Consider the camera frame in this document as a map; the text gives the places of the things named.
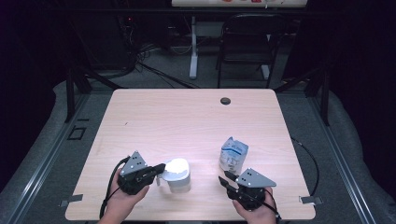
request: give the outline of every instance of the person's left hand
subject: person's left hand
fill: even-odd
[[[114,175],[113,182],[111,183],[110,194],[119,187],[117,180],[119,179],[120,171],[121,169],[119,169]],[[143,187],[136,195],[129,195],[121,189],[117,190],[117,192],[108,200],[106,211],[98,223],[121,223],[129,216],[132,209],[134,209],[134,206],[146,196],[148,191],[149,186]]]

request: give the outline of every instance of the gray carpet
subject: gray carpet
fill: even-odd
[[[282,64],[287,56],[279,57],[275,72],[274,83],[271,87],[280,85]],[[168,75],[194,83],[201,88],[216,88],[217,71],[215,70],[216,56],[211,50],[200,50],[198,65],[198,78],[189,79],[190,54],[175,54],[164,50],[154,50],[144,63],[149,64]],[[172,88],[160,77],[148,71],[141,71],[137,67],[131,74],[111,80],[127,88]],[[105,113],[106,106],[111,97],[111,90],[96,80],[91,80],[92,94],[77,96],[80,102],[85,102],[79,107],[77,116],[66,134],[61,136],[63,141],[59,144],[59,153],[55,155],[42,186],[37,194],[33,195],[31,203],[26,204],[25,213],[21,213],[17,220],[20,223],[70,223],[64,218],[66,207],[60,207],[61,200],[66,200],[72,195],[77,184],[79,173],[88,156],[93,139]],[[48,124],[37,138],[20,169],[10,180],[0,195],[0,223],[7,223],[18,204],[24,188],[29,184],[35,169],[52,150],[58,134],[65,129],[63,123],[66,118],[65,85],[61,83],[55,88],[57,93],[56,106],[53,109]],[[321,120],[316,116],[313,106],[316,99],[307,99],[299,88],[289,93],[277,95],[285,117],[290,136],[298,139],[307,147],[318,162],[320,179],[316,196],[320,196],[324,204],[316,206],[317,216],[304,223],[362,223],[356,205],[351,200],[345,181],[340,175],[340,170],[334,162],[334,155],[329,140],[320,125]],[[348,166],[354,175],[361,193],[366,199],[368,207],[373,213],[376,223],[396,223],[396,209],[394,201],[370,177],[370,173],[362,162],[361,145],[359,137],[338,99],[331,94],[330,100],[330,130],[338,146],[346,158]],[[67,140],[70,129],[73,127],[84,129],[80,140]],[[310,190],[315,185],[316,170],[313,161],[306,151],[294,144],[298,159],[303,169],[305,181]]]

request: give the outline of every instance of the chair seat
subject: chair seat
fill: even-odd
[[[224,63],[270,63],[273,60],[265,35],[227,35],[223,41]]]

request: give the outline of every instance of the person's right hand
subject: person's right hand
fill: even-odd
[[[271,188],[265,188],[272,194]],[[271,195],[265,191],[265,203],[274,207],[274,201]],[[237,200],[233,200],[233,206],[236,212],[243,217],[248,224],[276,224],[276,215],[268,207],[262,205],[259,208],[248,211]]]

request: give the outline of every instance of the dark background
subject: dark background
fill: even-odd
[[[167,7],[156,1],[140,7]],[[119,18],[79,15],[74,27],[64,17],[47,15],[33,1],[3,2],[0,7],[1,189],[12,177],[38,137],[54,106],[52,88],[65,80],[70,66],[103,69],[131,66],[131,51],[122,38]],[[65,1],[64,7],[119,7],[114,2],[92,1],[81,6]],[[330,62],[331,91],[353,120],[363,147],[364,160],[375,181],[396,198],[396,18],[393,1],[311,0],[308,11],[342,10],[339,20],[302,20],[284,77],[297,77],[322,62]],[[141,38],[166,48],[166,16],[135,18]]]

